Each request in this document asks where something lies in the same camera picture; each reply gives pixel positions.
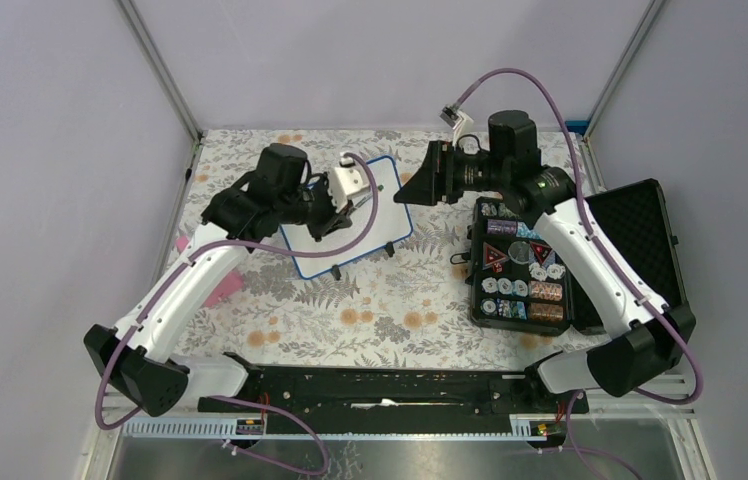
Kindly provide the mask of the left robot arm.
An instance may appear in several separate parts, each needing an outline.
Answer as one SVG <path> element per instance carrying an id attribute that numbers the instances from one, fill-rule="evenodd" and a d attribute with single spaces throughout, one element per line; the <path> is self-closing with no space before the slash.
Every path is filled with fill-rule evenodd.
<path id="1" fill-rule="evenodd" d="M 264 244 L 282 225 L 304 225 L 320 240 L 347 228 L 350 207 L 368 196 L 379 207 L 379 190 L 370 167 L 358 155 L 344 153 L 337 166 L 315 173 L 307 154 L 272 143 L 254 169 L 215 194 L 201 215 L 186 248 L 147 295 L 114 326 L 93 325 L 83 344 L 100 375 L 94 414 L 104 430 L 103 401 L 114 388 L 134 404 L 133 413 L 158 417 L 183 401 L 222 396 L 238 411 L 259 401 L 260 385 L 229 355 L 177 357 L 173 350 L 187 324 L 210 294 L 256 250 L 297 258 L 330 257 L 358 245 L 319 251 L 292 251 Z"/>

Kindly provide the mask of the white marker pen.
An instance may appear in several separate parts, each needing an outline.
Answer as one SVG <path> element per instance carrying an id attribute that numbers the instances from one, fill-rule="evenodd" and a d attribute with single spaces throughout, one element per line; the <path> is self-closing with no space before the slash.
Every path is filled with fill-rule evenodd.
<path id="1" fill-rule="evenodd" d="M 383 190 L 383 188 L 384 188 L 383 185 L 377 185 L 377 192 L 378 193 L 381 192 Z M 363 198 L 361 198 L 359 201 L 355 202 L 354 203 L 354 210 L 358 210 L 358 209 L 362 208 L 362 206 L 365 205 L 366 203 L 368 203 L 369 201 L 371 201 L 373 197 L 374 197 L 374 194 L 373 193 L 369 193 L 368 195 L 366 195 Z"/>

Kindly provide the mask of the blue framed whiteboard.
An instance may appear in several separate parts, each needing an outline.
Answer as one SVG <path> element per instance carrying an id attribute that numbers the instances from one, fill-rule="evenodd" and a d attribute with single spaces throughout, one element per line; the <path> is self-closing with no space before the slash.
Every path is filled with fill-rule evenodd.
<path id="1" fill-rule="evenodd" d="M 373 253 L 385 253 L 389 242 L 396 244 L 413 233 L 413 224 L 407 205 L 395 203 L 393 196 L 402 187 L 396 162 L 393 157 L 384 155 L 367 162 L 377 181 L 379 208 L 372 229 L 365 238 L 352 249 L 324 258 L 302 258 L 295 256 L 293 261 L 301 278 L 310 280 L 330 273 L 333 267 L 341 267 Z M 354 240 L 363 230 L 372 210 L 372 202 L 367 200 L 358 211 L 350 215 L 352 225 L 315 241 L 308 229 L 301 225 L 286 225 L 280 228 L 286 247 L 294 251 L 329 251 L 343 247 Z"/>

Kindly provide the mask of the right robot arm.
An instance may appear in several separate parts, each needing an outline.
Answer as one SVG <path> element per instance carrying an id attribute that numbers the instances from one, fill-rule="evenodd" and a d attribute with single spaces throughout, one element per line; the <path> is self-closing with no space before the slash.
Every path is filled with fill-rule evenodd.
<path id="1" fill-rule="evenodd" d="M 457 141 L 429 143 L 421 167 L 394 195 L 397 203 L 453 204 L 467 191 L 495 192 L 536 231 L 589 296 L 608 342 L 548 356 L 527 369 L 525 402 L 547 412 L 563 393 L 601 389 L 614 397 L 631 392 L 684 405 L 703 389 L 697 377 L 685 398 L 645 390 L 647 382 L 693 356 L 688 340 L 696 320 L 686 304 L 670 306 L 628 264 L 592 215 L 578 173 L 542 163 L 535 122 L 521 110 L 488 119 L 488 149 L 465 152 Z"/>

